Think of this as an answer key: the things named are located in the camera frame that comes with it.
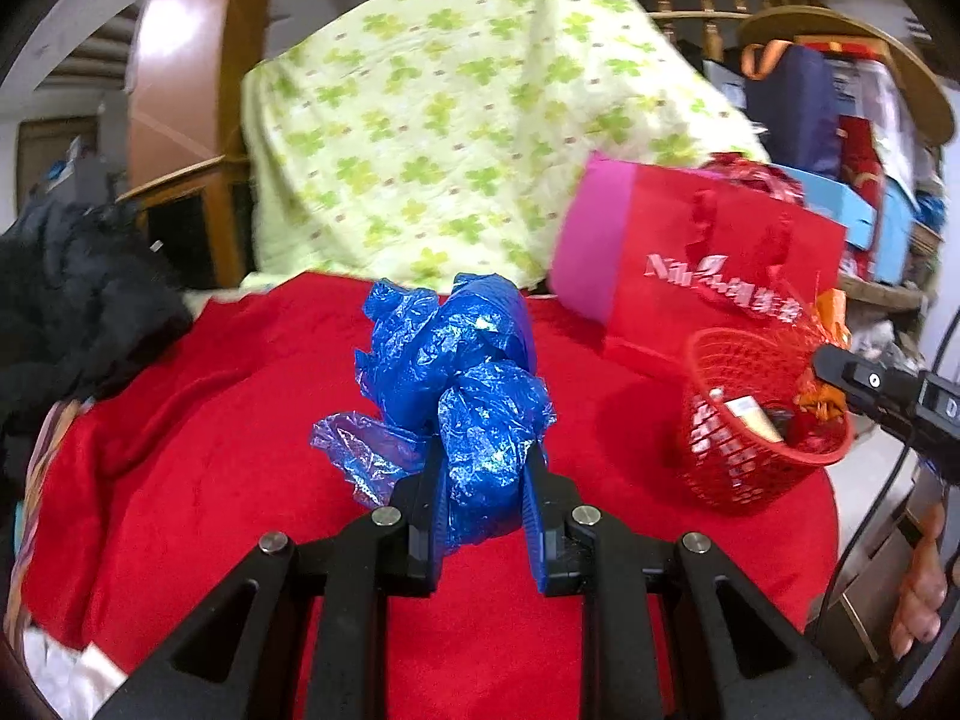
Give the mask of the right hand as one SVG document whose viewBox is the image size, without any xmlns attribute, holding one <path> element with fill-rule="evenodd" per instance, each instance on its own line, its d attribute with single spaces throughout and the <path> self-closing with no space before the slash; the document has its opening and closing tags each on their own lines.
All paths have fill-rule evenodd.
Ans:
<svg viewBox="0 0 960 720">
<path fill-rule="evenodd" d="M 937 546 L 944 522 L 946 509 L 942 504 L 935 504 L 921 525 L 921 539 L 913 550 L 910 568 L 901 582 L 890 629 L 890 649 L 895 660 L 907 655 L 914 644 L 932 642 L 942 626 L 939 610 L 950 589 L 950 580 L 940 562 Z"/>
</svg>

